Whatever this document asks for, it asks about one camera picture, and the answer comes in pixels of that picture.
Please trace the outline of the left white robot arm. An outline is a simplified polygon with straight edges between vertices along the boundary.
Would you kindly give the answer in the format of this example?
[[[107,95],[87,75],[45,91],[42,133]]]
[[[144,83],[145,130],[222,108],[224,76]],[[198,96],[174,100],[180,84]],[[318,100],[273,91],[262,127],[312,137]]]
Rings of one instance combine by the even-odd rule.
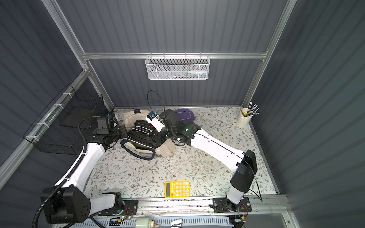
[[[98,197],[88,198],[84,188],[90,175],[103,154],[126,134],[113,114],[106,117],[96,116],[98,128],[90,138],[78,131],[84,146],[78,158],[54,187],[45,188],[41,194],[41,205],[35,213],[32,227],[38,227],[41,213],[45,214],[49,224],[66,224],[70,227],[82,223],[96,215],[119,216],[125,212],[121,194],[105,193]]]

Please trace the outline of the purple round case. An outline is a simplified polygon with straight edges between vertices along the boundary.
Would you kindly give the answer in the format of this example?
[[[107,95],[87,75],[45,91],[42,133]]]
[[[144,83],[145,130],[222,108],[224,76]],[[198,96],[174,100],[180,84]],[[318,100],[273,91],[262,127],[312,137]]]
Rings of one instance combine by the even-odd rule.
[[[174,112],[184,124],[193,124],[195,121],[195,115],[190,109],[181,108],[174,110]]]

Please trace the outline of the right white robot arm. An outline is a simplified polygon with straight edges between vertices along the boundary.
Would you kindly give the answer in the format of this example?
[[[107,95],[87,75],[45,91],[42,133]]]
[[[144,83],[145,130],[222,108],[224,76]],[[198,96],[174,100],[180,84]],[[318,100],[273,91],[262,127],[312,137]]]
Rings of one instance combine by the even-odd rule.
[[[253,151],[240,151],[209,135],[195,123],[184,123],[175,111],[167,109],[160,115],[150,112],[146,121],[178,146],[188,145],[214,157],[233,172],[230,190],[225,197],[226,207],[238,206],[249,192],[256,177],[257,161]]]

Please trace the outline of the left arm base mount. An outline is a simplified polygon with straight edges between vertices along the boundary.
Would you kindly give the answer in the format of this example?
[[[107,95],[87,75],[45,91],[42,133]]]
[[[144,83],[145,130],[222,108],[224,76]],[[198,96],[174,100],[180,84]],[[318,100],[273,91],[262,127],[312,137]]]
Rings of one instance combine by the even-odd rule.
[[[111,209],[99,212],[98,216],[135,216],[138,203],[138,200],[119,200]]]

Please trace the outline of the floral canvas tote bag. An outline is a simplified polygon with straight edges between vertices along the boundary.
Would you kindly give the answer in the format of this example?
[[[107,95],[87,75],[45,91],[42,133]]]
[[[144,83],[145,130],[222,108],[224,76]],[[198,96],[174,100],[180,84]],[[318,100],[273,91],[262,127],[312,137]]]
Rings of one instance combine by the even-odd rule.
[[[147,122],[147,110],[135,109],[123,114],[126,137],[120,145],[130,155],[141,160],[151,161],[156,156],[172,157],[176,145],[168,138],[167,130],[158,131]]]

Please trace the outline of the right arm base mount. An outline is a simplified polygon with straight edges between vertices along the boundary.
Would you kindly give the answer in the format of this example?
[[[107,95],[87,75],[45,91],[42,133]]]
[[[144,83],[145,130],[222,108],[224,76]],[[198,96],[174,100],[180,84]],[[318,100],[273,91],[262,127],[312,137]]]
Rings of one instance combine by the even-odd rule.
[[[212,199],[212,205],[210,208],[214,210],[215,213],[228,213],[228,212],[252,212],[252,207],[248,197],[242,197],[238,204],[234,204],[227,197],[219,197]]]

